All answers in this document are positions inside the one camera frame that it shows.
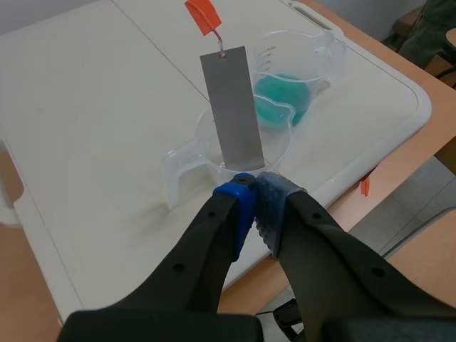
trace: orange tag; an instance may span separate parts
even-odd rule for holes
[[[210,0],[188,0],[185,6],[197,23],[203,36],[222,23]]]

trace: dark green object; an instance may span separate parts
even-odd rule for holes
[[[456,0],[428,0],[422,18],[399,54],[420,68],[442,51],[445,34],[456,27]]]

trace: plastic container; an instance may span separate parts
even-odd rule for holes
[[[293,125],[304,116],[311,99],[341,65],[345,44],[331,32],[308,36],[301,32],[275,31],[262,36],[254,48],[254,93],[296,111]],[[272,125],[280,125],[274,111],[258,112]]]
[[[258,175],[263,171],[277,171],[281,159],[288,152],[292,141],[291,119],[293,106],[277,103],[264,96],[254,96],[256,111],[274,112],[281,118],[280,127],[271,127],[259,121],[259,134],[263,148],[265,166],[248,173]],[[217,130],[211,108],[203,112],[197,123],[195,138],[170,151],[162,160],[162,176],[169,208],[179,203],[179,179],[187,171],[205,165],[216,185],[230,181],[242,170],[228,170],[224,167]]]

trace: orange clip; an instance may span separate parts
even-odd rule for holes
[[[197,23],[203,36],[206,36],[210,32],[214,32],[217,35],[217,38],[221,40],[215,29],[222,21],[210,0],[188,0],[185,2],[185,6]]]
[[[361,194],[364,196],[369,195],[369,191],[371,190],[371,179],[367,177],[365,180],[361,180]]]

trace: black cable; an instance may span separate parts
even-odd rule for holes
[[[255,316],[264,315],[264,314],[273,314],[273,313],[274,313],[273,311],[263,311],[263,312],[256,313]]]

